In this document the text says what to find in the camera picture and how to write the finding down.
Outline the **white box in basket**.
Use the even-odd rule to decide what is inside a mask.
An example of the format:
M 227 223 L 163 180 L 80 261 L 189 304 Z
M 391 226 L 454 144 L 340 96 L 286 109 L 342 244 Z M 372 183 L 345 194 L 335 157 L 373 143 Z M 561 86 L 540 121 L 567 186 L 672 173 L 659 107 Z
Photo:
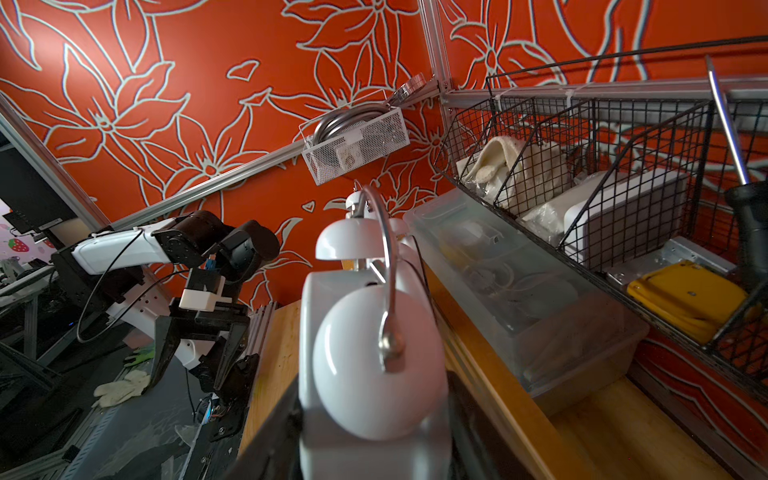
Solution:
M 607 180 L 564 216 L 562 252 L 602 271 L 661 247 L 681 232 L 689 176 L 653 169 Z

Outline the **wooden two-tier shelf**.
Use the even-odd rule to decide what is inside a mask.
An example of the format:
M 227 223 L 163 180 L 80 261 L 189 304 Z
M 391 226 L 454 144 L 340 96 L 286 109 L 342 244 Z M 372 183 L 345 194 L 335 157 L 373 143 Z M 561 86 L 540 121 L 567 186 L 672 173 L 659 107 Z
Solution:
M 425 272 L 441 315 L 446 365 L 460 377 L 506 444 L 535 479 L 594 479 L 596 474 L 557 432 L 443 283 L 429 268 Z M 300 311 L 301 303 L 296 301 L 275 312 L 254 380 L 238 457 L 298 375 Z

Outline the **black handled screwdriver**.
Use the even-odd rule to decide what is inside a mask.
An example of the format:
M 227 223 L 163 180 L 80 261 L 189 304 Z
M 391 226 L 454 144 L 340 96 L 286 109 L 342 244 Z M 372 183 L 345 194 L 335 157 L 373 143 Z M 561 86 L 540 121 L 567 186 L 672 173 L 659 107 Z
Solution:
M 767 280 L 767 182 L 753 182 L 712 59 L 705 56 L 707 77 L 723 126 L 739 184 L 725 194 L 738 224 L 741 277 L 750 288 Z

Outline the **white cloth in basket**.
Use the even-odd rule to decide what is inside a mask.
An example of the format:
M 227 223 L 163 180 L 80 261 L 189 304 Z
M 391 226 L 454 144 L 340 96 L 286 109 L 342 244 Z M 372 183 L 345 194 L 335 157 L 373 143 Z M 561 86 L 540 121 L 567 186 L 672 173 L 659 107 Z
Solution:
M 573 181 L 565 152 L 554 142 L 496 136 L 456 162 L 460 181 L 481 199 L 520 215 L 563 193 Z

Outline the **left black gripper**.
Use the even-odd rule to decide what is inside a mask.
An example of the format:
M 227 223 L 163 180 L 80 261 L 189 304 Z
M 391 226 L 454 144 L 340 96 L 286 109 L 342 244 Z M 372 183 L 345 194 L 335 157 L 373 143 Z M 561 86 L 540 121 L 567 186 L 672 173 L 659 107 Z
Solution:
M 214 389 L 220 390 L 233 365 L 242 353 L 243 339 L 250 326 L 248 308 L 242 304 L 217 303 L 214 310 L 198 311 L 183 309 L 180 300 L 170 306 L 170 320 L 158 320 L 155 324 L 155 356 L 148 386 L 155 387 L 162 379 L 180 345 L 180 339 L 215 341 L 221 332 L 222 341 Z

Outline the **white twin-bell clock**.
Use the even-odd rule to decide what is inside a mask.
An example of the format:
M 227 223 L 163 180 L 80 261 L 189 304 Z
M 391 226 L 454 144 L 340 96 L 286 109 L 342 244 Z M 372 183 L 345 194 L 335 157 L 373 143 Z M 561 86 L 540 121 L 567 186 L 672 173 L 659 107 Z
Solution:
M 344 234 L 345 257 L 355 260 L 384 258 L 380 221 L 373 207 L 363 198 L 363 192 L 351 193 L 345 200 L 345 207 L 346 225 L 350 230 Z M 390 217 L 388 221 L 392 240 L 398 242 L 402 258 L 413 264 L 418 263 L 421 260 L 418 245 L 409 227 L 399 218 Z
M 384 258 L 347 259 L 346 217 L 319 235 L 320 260 L 352 270 L 313 272 L 300 311 L 300 465 L 307 479 L 445 479 L 451 463 L 448 379 L 420 261 L 403 259 L 379 192 Z

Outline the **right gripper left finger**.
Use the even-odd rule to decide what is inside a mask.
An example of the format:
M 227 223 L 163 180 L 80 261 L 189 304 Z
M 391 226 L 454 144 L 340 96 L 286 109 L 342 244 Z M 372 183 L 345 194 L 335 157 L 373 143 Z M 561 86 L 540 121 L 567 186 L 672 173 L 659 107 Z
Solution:
M 224 479 L 303 478 L 299 451 L 303 410 L 298 384 L 298 377 L 295 376 Z

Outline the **white mesh wall basket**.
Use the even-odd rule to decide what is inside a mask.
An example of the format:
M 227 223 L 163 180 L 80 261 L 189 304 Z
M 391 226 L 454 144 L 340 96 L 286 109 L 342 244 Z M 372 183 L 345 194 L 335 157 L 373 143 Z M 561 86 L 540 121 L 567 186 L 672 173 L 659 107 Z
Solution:
M 324 115 L 302 157 L 316 185 L 346 175 L 410 144 L 402 109 L 361 105 Z

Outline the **yellow box in basket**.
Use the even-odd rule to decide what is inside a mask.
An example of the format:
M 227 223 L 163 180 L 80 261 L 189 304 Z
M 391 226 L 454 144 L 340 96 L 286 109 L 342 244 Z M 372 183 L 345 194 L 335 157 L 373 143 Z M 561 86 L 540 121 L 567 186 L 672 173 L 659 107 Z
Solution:
M 646 274 L 630 282 L 627 293 L 700 345 L 747 299 L 740 286 L 691 261 Z

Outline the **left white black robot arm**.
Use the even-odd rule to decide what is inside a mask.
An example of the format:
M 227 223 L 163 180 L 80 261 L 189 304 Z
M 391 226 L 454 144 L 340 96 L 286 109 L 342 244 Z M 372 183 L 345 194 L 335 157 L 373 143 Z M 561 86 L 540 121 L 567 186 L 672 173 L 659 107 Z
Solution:
M 239 227 L 201 210 L 132 230 L 104 230 L 52 256 L 84 314 L 124 321 L 155 343 L 151 386 L 172 360 L 203 391 L 226 400 L 247 390 L 258 356 L 243 284 L 275 260 L 277 236 L 254 220 Z

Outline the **clear plastic storage bin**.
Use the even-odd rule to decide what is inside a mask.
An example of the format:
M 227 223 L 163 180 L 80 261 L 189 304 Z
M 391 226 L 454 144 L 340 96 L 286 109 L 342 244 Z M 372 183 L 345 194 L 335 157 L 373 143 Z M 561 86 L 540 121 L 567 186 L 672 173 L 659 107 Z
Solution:
M 425 263 L 546 415 L 627 373 L 648 325 L 462 191 L 404 220 Z

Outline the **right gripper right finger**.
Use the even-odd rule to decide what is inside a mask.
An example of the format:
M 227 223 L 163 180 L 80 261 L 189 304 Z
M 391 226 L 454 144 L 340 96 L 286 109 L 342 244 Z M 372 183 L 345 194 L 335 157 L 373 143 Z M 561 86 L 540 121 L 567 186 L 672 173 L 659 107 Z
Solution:
M 533 480 L 460 377 L 449 371 L 447 379 L 452 438 L 448 478 Z

